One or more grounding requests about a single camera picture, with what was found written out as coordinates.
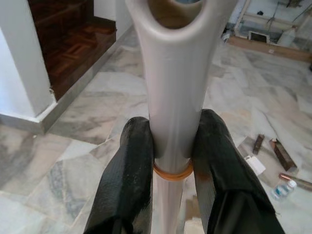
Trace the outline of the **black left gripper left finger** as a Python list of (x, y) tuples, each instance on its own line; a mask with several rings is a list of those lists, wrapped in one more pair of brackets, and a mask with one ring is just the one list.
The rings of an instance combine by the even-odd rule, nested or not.
[(149, 121), (133, 117), (125, 124), (119, 149), (103, 171), (84, 233), (149, 234), (153, 165)]

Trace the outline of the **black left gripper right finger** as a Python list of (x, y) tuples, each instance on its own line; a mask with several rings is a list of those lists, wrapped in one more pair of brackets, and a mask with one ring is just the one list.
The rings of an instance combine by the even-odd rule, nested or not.
[(201, 112), (192, 164), (206, 234), (284, 233), (259, 179), (211, 109)]

